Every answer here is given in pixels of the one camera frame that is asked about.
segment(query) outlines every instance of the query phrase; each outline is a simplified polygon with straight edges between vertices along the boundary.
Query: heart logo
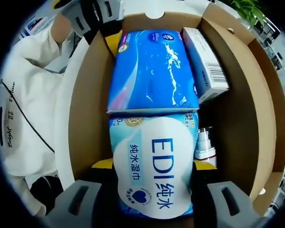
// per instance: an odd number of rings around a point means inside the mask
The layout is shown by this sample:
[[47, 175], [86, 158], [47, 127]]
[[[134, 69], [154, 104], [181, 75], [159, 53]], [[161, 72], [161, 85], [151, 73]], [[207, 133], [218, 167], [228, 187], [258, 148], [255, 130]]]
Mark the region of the heart logo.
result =
[[132, 197], [139, 203], [147, 202], [146, 193], [143, 191], [136, 191], [135, 193], [133, 193]]

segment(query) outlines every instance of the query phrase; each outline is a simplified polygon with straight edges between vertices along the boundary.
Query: white table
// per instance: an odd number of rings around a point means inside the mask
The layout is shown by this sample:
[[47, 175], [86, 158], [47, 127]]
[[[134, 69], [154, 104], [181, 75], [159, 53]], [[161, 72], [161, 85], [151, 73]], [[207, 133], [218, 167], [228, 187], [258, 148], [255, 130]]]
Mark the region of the white table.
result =
[[[209, 1], [206, 0], [123, 0], [125, 15], [145, 13], [150, 18], [160, 18], [165, 11], [183, 12], [195, 15], [203, 15]], [[223, 6], [230, 14], [239, 18], [238, 14], [232, 8], [223, 3]], [[57, 170], [63, 189], [68, 188], [74, 183], [74, 176], [71, 167], [68, 144], [68, 120], [71, 106], [72, 93], [76, 82], [76, 77], [80, 69], [83, 58], [88, 50], [88, 43], [82, 39], [72, 59], [69, 61], [68, 67], [64, 73], [64, 77], [57, 93], [57, 104], [54, 115], [54, 148]]]

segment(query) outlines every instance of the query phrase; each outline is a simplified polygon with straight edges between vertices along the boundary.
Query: blue tissue package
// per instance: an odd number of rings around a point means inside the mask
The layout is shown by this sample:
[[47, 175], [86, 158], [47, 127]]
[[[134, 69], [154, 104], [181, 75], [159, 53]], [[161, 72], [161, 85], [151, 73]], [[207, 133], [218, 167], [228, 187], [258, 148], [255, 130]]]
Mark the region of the blue tissue package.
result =
[[109, 93], [108, 113], [196, 111], [199, 101], [179, 32], [124, 33]]
[[154, 219], [192, 215], [197, 113], [115, 118], [109, 124], [121, 212]]

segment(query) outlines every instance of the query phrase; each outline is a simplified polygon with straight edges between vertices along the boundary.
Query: white medicine box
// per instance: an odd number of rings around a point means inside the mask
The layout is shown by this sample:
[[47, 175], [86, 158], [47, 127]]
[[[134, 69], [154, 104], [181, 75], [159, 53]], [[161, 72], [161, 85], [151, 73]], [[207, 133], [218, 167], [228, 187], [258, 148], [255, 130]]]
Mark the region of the white medicine box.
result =
[[184, 28], [183, 40], [194, 67], [194, 81], [199, 103], [229, 90], [226, 76], [211, 47], [196, 28]]

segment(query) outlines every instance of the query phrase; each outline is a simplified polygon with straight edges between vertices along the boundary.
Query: white shirt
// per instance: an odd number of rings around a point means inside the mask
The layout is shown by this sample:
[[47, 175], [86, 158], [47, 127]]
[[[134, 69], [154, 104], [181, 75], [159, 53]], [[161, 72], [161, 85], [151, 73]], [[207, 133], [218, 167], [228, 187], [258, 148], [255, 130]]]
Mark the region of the white shirt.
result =
[[[15, 45], [1, 74], [27, 119], [52, 148], [57, 88], [63, 75], [43, 68], [60, 54], [61, 48], [48, 27]], [[45, 206], [31, 195], [24, 177], [55, 172], [55, 155], [29, 126], [3, 85], [0, 85], [0, 106], [4, 141], [1, 151], [8, 178], [29, 211], [42, 216]]]

